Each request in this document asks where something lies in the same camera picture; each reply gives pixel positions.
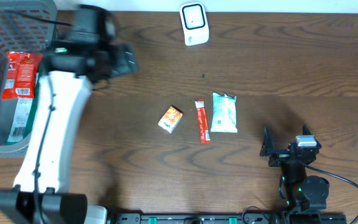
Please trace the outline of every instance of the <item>gray plastic basket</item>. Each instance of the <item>gray plastic basket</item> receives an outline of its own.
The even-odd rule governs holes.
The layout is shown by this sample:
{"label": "gray plastic basket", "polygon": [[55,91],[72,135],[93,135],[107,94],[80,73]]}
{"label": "gray plastic basket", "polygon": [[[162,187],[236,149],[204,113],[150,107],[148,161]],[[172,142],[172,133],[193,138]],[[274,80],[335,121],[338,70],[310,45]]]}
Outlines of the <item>gray plastic basket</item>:
{"label": "gray plastic basket", "polygon": [[[6,12],[19,11],[42,19],[56,20],[53,0],[0,0],[0,99],[7,75],[7,52],[40,52],[52,40],[55,26]],[[0,157],[24,157],[31,133],[21,142],[5,145],[11,130],[17,100],[0,100]]]}

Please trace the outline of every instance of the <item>white device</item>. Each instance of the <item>white device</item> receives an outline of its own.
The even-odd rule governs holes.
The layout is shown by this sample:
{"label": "white device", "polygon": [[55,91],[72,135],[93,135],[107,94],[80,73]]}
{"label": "white device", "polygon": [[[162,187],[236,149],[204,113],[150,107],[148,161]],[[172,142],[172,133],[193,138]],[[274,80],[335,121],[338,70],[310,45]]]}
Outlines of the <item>white device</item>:
{"label": "white device", "polygon": [[[44,193],[47,187],[55,189],[55,193],[68,193],[70,188],[70,161],[73,145],[82,111],[92,92],[92,83],[86,76],[76,77],[75,73],[49,72],[53,86],[53,105],[48,131],[42,146],[39,171],[41,173],[39,192]],[[41,138],[51,104],[51,89],[48,77],[39,80],[39,102],[35,115],[29,148],[22,167],[14,184],[20,185],[22,192],[34,191],[33,170],[37,160]],[[85,224],[105,224],[108,217],[106,208],[88,205]]]}
{"label": "white device", "polygon": [[202,3],[193,2],[182,5],[180,7],[180,19],[187,46],[203,44],[208,41],[208,21]]}

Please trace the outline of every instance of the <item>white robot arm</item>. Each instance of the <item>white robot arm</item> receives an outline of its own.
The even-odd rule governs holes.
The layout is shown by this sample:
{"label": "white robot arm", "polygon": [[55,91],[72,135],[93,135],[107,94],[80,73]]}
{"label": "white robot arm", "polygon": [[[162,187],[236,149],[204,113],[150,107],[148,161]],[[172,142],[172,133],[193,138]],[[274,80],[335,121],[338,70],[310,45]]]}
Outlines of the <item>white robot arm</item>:
{"label": "white robot arm", "polygon": [[68,192],[76,131],[93,83],[137,70],[129,45],[109,44],[112,18],[104,9],[81,5],[68,35],[45,49],[29,148],[13,189],[0,190],[0,210],[15,223],[108,220],[104,207]]}

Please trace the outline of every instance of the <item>wooden table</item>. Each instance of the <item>wooden table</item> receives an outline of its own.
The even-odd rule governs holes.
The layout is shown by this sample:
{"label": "wooden table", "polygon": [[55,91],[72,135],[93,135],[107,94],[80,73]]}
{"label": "wooden table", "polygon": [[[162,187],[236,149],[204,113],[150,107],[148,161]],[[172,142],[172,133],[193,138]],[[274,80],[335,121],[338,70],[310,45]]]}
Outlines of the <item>wooden table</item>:
{"label": "wooden table", "polygon": [[[259,157],[265,125],[286,147],[307,124],[323,145],[313,166],[358,183],[358,15],[209,13],[209,41],[194,47],[184,45],[179,13],[117,17],[139,73],[89,99],[71,192],[145,213],[283,207],[280,169]],[[210,122],[213,91],[237,96],[238,133],[211,133],[212,143],[200,144],[194,99],[205,99]],[[173,134],[157,126],[170,105],[184,112]],[[0,159],[0,187],[12,186],[21,163]],[[358,190],[321,176],[331,184],[326,211],[351,221]]]}

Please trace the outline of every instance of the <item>red stick packet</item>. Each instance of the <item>red stick packet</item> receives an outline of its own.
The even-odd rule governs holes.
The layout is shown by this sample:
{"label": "red stick packet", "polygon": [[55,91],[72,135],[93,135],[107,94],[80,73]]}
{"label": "red stick packet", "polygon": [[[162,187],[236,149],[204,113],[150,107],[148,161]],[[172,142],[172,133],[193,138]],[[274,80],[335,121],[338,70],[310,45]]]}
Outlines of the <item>red stick packet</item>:
{"label": "red stick packet", "polygon": [[20,61],[14,83],[14,90],[18,98],[34,98],[35,74],[41,60],[42,54],[25,54]]}
{"label": "red stick packet", "polygon": [[201,143],[211,143],[208,131],[208,119],[206,117],[204,99],[195,100],[197,108],[197,120],[198,127],[200,129],[200,141]]}
{"label": "red stick packet", "polygon": [[9,68],[7,71],[7,78],[6,78],[4,91],[3,91],[2,97],[1,97],[3,100],[17,98],[16,92],[15,92],[15,89],[13,88],[13,86],[15,83],[17,70],[19,69],[19,62],[24,58],[24,54],[19,53],[19,52],[8,52],[7,58],[8,58],[8,62],[9,62]]}

